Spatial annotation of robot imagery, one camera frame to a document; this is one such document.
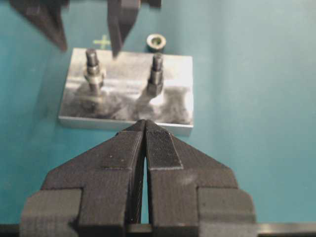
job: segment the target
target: teal background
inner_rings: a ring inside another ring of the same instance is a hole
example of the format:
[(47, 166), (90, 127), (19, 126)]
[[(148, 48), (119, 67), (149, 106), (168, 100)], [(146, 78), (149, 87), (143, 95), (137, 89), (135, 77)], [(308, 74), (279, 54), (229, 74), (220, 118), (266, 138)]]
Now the teal background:
[[(72, 1), (61, 53), (0, 2), (0, 223), (19, 222), (49, 170), (115, 135), (57, 120), (72, 48), (98, 47), (106, 12)], [(180, 138), (234, 170), (259, 222), (316, 221), (316, 1), (163, 0), (141, 8), (124, 50), (146, 51), (151, 33), (194, 58), (195, 127)]]

